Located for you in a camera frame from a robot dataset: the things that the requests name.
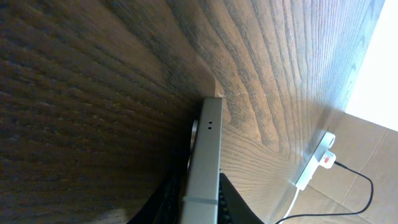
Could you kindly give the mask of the white power strip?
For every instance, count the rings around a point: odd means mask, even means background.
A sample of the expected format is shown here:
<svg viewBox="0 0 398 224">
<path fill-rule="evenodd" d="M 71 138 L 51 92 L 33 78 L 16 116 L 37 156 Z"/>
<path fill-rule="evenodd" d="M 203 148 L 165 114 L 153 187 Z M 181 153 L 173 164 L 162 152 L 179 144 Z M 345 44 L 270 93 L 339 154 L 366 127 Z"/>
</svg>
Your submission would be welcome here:
<svg viewBox="0 0 398 224">
<path fill-rule="evenodd" d="M 333 146 L 335 139 L 336 136 L 333 133 L 326 132 L 324 134 L 298 181 L 296 181 L 296 188 L 304 190 L 312 179 L 318 166 L 322 166 L 326 169 L 330 169 L 333 166 L 336 161 L 336 155 L 330 151 L 330 148 Z"/>
</svg>

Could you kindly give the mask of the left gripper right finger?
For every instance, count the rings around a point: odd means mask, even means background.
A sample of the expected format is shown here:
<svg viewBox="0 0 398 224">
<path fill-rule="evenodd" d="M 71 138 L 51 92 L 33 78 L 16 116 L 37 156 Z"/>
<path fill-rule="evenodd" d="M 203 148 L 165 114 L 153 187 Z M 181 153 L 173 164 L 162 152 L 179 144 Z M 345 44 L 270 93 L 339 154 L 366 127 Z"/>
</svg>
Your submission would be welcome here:
<svg viewBox="0 0 398 224">
<path fill-rule="evenodd" d="M 218 224 L 263 224 L 224 173 L 220 174 Z"/>
</svg>

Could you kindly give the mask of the Galaxy S25 Ultra smartphone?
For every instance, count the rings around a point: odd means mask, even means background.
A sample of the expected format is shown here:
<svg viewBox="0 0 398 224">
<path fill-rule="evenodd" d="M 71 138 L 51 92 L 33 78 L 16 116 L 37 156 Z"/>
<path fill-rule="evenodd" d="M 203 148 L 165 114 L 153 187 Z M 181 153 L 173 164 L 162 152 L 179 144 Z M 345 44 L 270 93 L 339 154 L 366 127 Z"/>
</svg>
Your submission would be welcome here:
<svg viewBox="0 0 398 224">
<path fill-rule="evenodd" d="M 222 119 L 223 99 L 206 97 L 195 133 L 181 224 L 218 221 Z"/>
</svg>

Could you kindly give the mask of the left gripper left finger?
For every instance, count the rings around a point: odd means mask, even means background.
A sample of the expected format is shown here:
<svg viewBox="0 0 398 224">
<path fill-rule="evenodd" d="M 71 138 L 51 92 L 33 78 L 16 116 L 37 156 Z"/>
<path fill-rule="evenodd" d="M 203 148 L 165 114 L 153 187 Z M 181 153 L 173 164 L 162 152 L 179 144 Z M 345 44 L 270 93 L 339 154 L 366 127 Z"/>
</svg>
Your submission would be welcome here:
<svg viewBox="0 0 398 224">
<path fill-rule="evenodd" d="M 169 174 L 127 224 L 176 224 L 180 216 L 186 175 Z"/>
</svg>

